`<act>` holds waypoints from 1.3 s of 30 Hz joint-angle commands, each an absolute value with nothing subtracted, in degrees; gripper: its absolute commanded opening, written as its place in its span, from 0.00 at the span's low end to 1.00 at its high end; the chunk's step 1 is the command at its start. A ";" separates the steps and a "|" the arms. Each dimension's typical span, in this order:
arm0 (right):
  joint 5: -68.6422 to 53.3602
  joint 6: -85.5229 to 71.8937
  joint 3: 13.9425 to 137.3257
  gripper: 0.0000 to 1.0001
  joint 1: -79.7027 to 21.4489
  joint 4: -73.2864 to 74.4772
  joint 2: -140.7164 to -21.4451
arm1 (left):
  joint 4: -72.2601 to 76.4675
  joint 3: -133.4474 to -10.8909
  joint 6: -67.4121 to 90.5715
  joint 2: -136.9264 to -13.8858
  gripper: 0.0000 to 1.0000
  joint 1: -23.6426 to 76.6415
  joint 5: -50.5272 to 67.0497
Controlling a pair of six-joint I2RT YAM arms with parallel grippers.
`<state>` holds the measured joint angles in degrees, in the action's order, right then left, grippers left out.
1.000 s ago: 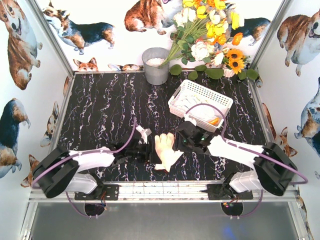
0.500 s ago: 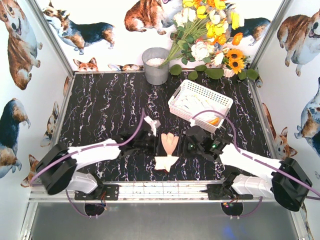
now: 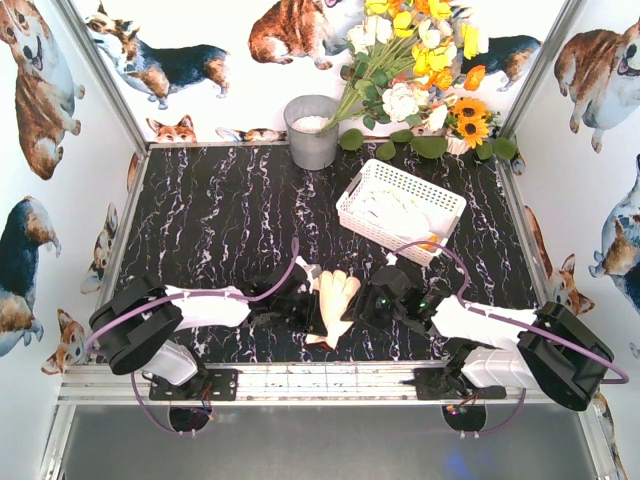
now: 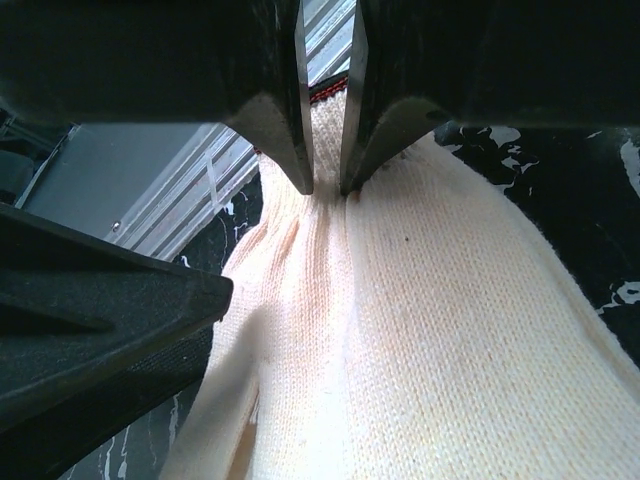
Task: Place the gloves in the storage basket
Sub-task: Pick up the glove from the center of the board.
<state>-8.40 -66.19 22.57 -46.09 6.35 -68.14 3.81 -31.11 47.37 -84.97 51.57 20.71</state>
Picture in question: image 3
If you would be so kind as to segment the cream leather glove front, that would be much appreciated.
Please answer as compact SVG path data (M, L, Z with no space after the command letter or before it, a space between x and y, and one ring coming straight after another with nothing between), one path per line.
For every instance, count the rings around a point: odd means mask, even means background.
M314 288L319 291L319 310L327 333L307 334L304 341L306 345L324 343L331 350L336 348L340 337L353 325L352 320L343 321L342 318L360 286L359 279L341 270L323 271L320 274Z

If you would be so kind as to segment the yellow dotted knit glove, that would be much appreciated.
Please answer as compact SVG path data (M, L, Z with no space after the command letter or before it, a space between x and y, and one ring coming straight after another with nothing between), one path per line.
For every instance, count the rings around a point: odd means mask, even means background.
M359 196L351 204L349 212L379 226L393 226L400 215L420 210L394 190L374 190Z

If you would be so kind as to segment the white plastic storage basket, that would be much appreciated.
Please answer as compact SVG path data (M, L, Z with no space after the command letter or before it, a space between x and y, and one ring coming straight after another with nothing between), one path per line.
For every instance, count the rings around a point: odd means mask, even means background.
M466 208L449 190L379 160L367 161L336 203L340 225L428 266Z

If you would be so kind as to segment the white knit glove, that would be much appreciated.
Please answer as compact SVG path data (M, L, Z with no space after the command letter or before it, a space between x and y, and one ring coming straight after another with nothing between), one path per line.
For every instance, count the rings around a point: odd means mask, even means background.
M394 221L394 233L407 242L427 240L439 244L442 240L432 228L429 220L420 212L400 215Z

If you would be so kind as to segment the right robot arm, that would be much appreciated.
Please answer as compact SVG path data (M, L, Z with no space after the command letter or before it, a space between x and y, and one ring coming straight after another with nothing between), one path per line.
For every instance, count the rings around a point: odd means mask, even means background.
M604 342L559 303L525 310L462 304L447 290L418 286L394 265L364 283L346 317L377 329L398 322L442 339L445 365L414 380L429 398L494 398L513 388L583 411L614 361Z

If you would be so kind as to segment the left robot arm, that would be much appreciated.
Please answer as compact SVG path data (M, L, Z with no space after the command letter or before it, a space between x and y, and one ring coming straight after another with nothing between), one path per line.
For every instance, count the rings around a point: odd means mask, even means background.
M319 307L320 266L298 259L242 288L184 289L146 274L90 317L86 346L100 346L115 375L145 369L182 386L196 375L196 357L170 340L196 327L286 327L325 337Z

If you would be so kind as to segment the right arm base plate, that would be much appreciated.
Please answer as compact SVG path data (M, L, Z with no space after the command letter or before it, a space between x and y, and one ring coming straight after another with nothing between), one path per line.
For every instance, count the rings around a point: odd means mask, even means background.
M501 400L507 396L502 386L475 387L462 375L450 375L444 369L418 368L413 375L411 384L418 400Z

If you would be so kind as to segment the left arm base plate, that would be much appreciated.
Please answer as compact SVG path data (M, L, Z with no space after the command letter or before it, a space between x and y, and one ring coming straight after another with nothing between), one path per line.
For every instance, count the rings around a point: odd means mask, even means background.
M175 386L167 380L153 376L149 391L152 401L234 401L238 387L237 369L206 369L186 383Z

